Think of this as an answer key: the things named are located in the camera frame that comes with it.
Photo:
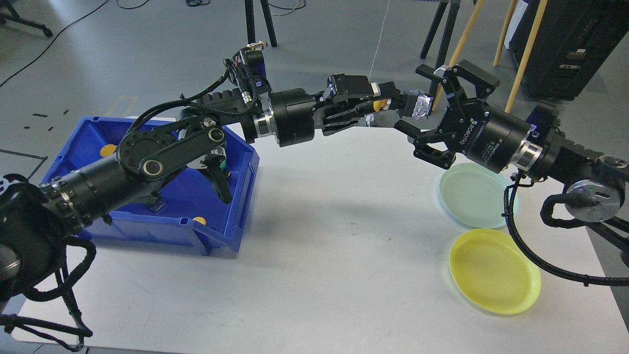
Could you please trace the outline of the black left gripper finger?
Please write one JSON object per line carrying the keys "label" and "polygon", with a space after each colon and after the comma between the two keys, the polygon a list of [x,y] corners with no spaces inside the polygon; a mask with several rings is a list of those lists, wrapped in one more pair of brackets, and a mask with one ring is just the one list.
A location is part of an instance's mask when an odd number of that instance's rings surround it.
{"label": "black left gripper finger", "polygon": [[322,108],[323,135],[333,135],[352,127],[393,128],[398,121],[399,115],[388,110],[376,112],[373,108],[367,107]]}
{"label": "black left gripper finger", "polygon": [[366,76],[336,74],[327,79],[324,102],[340,108],[373,108],[380,99],[393,98],[403,91],[393,82],[372,83]]}

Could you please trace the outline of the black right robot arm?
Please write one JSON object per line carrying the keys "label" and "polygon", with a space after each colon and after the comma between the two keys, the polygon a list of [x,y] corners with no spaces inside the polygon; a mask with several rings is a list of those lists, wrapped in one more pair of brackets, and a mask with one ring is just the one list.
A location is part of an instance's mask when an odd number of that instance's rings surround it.
{"label": "black right robot arm", "polygon": [[438,127],[422,132],[400,120],[395,128],[412,139],[415,157],[443,169],[456,154],[494,173],[510,165],[534,181],[552,178],[564,188],[546,198],[544,224],[564,229],[589,227],[620,249],[628,262],[628,222],[617,216],[625,204],[628,163],[584,148],[565,137],[555,101],[542,99],[520,119],[486,103],[499,79],[462,60],[452,67],[420,65],[416,73],[441,84],[448,107]]}

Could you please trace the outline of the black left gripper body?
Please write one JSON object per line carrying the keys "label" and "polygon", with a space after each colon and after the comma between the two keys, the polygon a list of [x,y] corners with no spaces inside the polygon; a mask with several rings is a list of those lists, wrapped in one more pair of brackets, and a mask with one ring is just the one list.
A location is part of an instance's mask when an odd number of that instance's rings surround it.
{"label": "black left gripper body", "polygon": [[338,108],[321,94],[308,94],[302,88],[263,94],[259,107],[261,113],[254,116],[254,139],[272,136],[281,147],[311,141],[316,120],[323,125],[324,114]]}

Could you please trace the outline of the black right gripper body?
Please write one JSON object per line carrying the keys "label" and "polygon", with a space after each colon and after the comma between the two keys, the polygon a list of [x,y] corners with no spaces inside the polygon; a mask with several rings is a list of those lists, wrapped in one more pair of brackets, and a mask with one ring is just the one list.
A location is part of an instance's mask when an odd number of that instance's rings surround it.
{"label": "black right gripper body", "polygon": [[494,173],[512,161],[531,125],[482,101],[465,101],[462,110],[447,108],[438,132],[449,137],[446,146]]}

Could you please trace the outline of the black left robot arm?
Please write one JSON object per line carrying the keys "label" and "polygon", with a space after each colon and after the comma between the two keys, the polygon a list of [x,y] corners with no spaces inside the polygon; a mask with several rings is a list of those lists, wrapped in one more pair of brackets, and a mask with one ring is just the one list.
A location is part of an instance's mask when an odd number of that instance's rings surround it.
{"label": "black left robot arm", "polygon": [[404,93],[391,82],[336,74],[326,90],[273,92],[262,51],[254,42],[224,60],[224,74],[202,92],[162,103],[141,114],[113,153],[41,185],[19,174],[1,178],[1,300],[25,294],[48,301],[85,274],[96,256],[77,233],[130,203],[157,200],[186,168],[196,168],[225,204],[232,195],[218,153],[226,125],[239,123],[245,139],[273,135],[282,146],[310,141],[316,129],[332,135],[383,110],[427,118],[433,98]]}

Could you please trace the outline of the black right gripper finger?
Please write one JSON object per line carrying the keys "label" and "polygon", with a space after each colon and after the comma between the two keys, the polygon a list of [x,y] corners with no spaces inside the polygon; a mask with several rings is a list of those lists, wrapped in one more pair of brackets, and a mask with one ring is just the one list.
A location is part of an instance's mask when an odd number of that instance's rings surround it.
{"label": "black right gripper finger", "polygon": [[[495,76],[467,60],[461,60],[454,66],[446,65],[431,68],[424,63],[416,68],[416,74],[431,80],[434,84],[442,85],[448,102],[448,110],[462,109],[465,105],[478,105],[485,111],[495,109],[486,103],[486,98],[493,94],[500,81]],[[460,80],[472,84],[476,96],[468,98]]]}
{"label": "black right gripper finger", "polygon": [[395,123],[395,129],[406,134],[412,140],[415,147],[414,157],[447,170],[455,160],[455,153],[447,150],[437,150],[430,146],[434,143],[447,143],[454,140],[457,135],[454,132],[439,132],[437,129],[422,131],[406,121],[400,120]]}

